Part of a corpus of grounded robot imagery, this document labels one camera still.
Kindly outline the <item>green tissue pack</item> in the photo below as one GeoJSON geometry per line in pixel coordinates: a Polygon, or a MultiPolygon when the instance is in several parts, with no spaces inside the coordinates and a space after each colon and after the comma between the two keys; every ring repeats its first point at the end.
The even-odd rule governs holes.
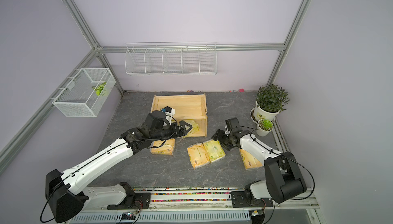
{"type": "Polygon", "coordinates": [[[194,134],[197,133],[200,130],[200,126],[196,123],[195,120],[185,120],[187,123],[191,124],[193,126],[193,129],[190,132],[187,132],[187,137],[194,137],[194,134]]]}
{"type": "Polygon", "coordinates": [[[226,156],[219,141],[209,140],[204,142],[203,146],[208,153],[210,163],[217,162],[226,156]]]}

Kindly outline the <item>orange tissue pack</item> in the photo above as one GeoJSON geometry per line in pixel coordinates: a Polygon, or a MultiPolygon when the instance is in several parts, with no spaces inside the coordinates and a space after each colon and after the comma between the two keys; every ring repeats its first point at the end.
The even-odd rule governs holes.
{"type": "Polygon", "coordinates": [[[242,162],[246,171],[262,168],[263,164],[256,159],[251,153],[239,149],[240,156],[242,158],[242,162]]]}
{"type": "Polygon", "coordinates": [[[175,150],[176,140],[168,139],[165,141],[153,141],[149,148],[152,154],[173,155],[175,150]]]}
{"type": "Polygon", "coordinates": [[[193,169],[201,168],[210,164],[208,152],[202,143],[189,146],[187,148],[187,153],[193,169]]]}

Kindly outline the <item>wooden two-tier shelf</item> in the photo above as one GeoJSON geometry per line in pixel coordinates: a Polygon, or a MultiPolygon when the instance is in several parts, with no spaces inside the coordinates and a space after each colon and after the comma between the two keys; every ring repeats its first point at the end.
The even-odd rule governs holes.
{"type": "Polygon", "coordinates": [[[180,120],[193,120],[199,130],[190,137],[207,137],[207,102],[206,95],[154,96],[151,111],[169,106],[175,110],[174,117],[180,120]]]}

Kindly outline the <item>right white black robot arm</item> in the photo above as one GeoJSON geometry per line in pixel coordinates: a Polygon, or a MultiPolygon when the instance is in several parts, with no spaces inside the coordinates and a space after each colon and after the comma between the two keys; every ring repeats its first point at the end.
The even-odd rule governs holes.
{"type": "Polygon", "coordinates": [[[256,205],[261,199],[271,198],[282,203],[306,192],[307,186],[300,170],[302,166],[290,152],[280,152],[259,140],[252,132],[243,130],[237,118],[225,121],[224,130],[218,129],[211,137],[226,150],[238,147],[255,157],[264,166],[265,180],[250,183],[245,188],[247,201],[256,205]]]}

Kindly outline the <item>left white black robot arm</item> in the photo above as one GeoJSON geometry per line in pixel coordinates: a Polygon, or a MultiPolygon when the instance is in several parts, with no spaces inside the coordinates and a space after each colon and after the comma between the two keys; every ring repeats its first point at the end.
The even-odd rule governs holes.
{"type": "Polygon", "coordinates": [[[193,126],[177,121],[173,109],[165,107],[149,113],[139,127],[124,132],[111,145],[78,165],[64,170],[54,169],[46,175],[46,207],[50,207],[53,220],[64,223],[84,209],[106,207],[109,210],[143,208],[128,183],[115,186],[88,188],[104,172],[130,158],[141,150],[152,149],[152,143],[165,144],[170,139],[186,136],[193,126]]]}

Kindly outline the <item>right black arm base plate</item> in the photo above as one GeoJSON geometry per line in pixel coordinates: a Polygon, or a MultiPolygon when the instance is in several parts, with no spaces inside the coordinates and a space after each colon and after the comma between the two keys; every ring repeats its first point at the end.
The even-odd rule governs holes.
{"type": "Polygon", "coordinates": [[[231,200],[233,208],[266,208],[273,207],[273,200],[270,198],[252,199],[251,195],[246,191],[232,191],[229,193],[229,199],[231,200]]]}

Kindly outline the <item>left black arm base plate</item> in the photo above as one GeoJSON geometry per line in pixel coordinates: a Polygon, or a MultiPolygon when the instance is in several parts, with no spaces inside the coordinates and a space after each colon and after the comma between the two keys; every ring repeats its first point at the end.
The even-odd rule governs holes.
{"type": "Polygon", "coordinates": [[[137,192],[128,194],[125,199],[117,205],[108,205],[108,210],[148,209],[150,205],[150,192],[137,192]]]}

